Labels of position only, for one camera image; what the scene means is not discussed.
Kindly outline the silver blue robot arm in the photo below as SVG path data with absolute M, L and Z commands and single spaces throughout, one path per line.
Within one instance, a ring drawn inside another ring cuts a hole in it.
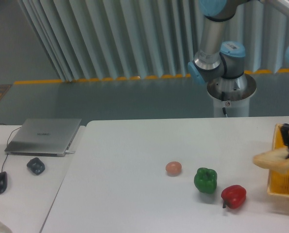
M 187 65 L 197 83 L 205 83 L 215 117 L 247 117 L 256 82 L 244 74 L 245 47 L 223 41 L 227 22 L 245 0 L 201 0 L 204 27 L 198 51 Z

